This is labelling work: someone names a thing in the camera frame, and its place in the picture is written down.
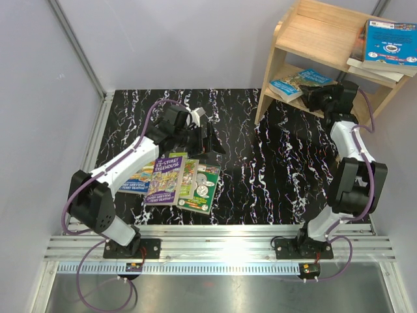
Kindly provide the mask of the blue 91-storey treehouse book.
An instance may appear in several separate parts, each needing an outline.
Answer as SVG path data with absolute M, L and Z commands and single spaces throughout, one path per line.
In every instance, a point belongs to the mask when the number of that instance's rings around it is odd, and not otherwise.
M 149 189 L 155 161 L 137 171 L 119 189 L 119 192 L 146 195 Z

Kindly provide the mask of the purple 52-storey treehouse book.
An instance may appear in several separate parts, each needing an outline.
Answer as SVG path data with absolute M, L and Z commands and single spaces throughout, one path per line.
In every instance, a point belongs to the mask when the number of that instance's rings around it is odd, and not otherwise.
M 177 204 L 184 163 L 185 158 L 183 156 L 159 158 L 155 161 L 149 189 L 144 201 L 146 206 Z

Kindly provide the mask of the dark tale of two cities book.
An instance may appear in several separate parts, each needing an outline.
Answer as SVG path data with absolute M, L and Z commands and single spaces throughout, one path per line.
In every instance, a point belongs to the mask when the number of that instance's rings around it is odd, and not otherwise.
M 365 27 L 362 26 L 358 31 L 352 52 L 347 60 L 347 65 L 349 66 L 348 72 L 374 80 L 384 81 L 386 83 L 398 83 L 404 76 L 403 74 L 397 72 L 373 70 L 363 66 L 365 35 L 366 30 Z

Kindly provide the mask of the green storey treehouse book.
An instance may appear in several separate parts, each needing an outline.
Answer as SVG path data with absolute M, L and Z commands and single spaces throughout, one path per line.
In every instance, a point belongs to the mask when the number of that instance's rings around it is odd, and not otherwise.
M 169 157 L 183 157 L 185 160 L 179 197 L 192 199 L 194 196 L 199 161 L 197 159 L 188 158 L 188 153 L 185 152 L 170 153 Z

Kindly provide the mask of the blue 26-storey treehouse book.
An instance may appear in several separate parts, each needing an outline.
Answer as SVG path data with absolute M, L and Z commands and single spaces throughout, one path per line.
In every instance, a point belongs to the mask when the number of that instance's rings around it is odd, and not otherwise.
M 320 86 L 333 84 L 333 80 L 313 69 L 278 78 L 269 82 L 269 89 L 285 102 L 291 102 L 303 95 L 300 85 Z

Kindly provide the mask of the green paperback book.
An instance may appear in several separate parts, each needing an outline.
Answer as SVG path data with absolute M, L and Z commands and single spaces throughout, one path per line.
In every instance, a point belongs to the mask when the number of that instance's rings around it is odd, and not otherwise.
M 220 177 L 219 166 L 198 165 L 194 193 L 191 199 L 179 198 L 177 208 L 209 215 Z

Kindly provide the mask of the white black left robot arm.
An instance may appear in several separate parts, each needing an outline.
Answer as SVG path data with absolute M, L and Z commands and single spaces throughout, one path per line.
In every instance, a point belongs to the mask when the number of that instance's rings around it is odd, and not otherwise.
M 66 216 L 71 216 L 88 230 L 116 243 L 124 258 L 135 258 L 140 251 L 139 230 L 116 215 L 116 193 L 144 166 L 176 147 L 185 148 L 191 157 L 209 152 L 225 154 L 212 123 L 201 124 L 204 115 L 202 107 L 192 110 L 170 100 L 163 116 L 153 123 L 146 119 L 141 134 L 124 151 L 90 172 L 78 170 L 71 178 L 61 216 L 64 232 L 69 233 Z

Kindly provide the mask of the blue paperback book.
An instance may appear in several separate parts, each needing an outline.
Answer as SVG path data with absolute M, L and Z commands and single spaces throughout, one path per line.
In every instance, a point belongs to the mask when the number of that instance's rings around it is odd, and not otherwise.
M 372 70 L 416 75 L 416 24 L 368 20 L 363 66 Z

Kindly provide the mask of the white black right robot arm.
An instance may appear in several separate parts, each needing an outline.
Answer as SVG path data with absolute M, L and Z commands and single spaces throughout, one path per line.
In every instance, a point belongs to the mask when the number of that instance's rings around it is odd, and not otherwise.
M 294 250 L 310 259 L 330 250 L 331 234 L 340 225 L 363 219 L 375 211 L 388 174 L 366 149 L 360 131 L 372 133 L 374 125 L 363 126 L 352 113 L 360 88 L 344 81 L 322 87 L 301 85 L 302 101 L 311 112 L 324 113 L 325 126 L 340 157 L 327 192 L 326 207 L 299 231 Z

